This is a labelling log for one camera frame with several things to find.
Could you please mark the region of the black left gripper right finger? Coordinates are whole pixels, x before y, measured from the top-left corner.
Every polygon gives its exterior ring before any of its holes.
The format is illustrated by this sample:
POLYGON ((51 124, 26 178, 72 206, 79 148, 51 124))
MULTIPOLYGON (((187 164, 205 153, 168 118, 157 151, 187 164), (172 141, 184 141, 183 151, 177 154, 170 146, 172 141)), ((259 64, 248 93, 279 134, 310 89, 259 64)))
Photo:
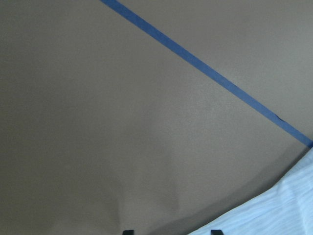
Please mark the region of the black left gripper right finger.
POLYGON ((222 230, 211 230, 211 235, 223 235, 222 230))

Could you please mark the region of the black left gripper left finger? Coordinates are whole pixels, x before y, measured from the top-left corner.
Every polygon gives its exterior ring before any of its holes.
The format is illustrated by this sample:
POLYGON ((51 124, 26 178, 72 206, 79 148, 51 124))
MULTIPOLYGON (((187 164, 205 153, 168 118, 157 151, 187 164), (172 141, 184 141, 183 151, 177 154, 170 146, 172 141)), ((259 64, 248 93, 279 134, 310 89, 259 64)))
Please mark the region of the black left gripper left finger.
POLYGON ((134 235, 134 230, 124 230, 123 235, 134 235))

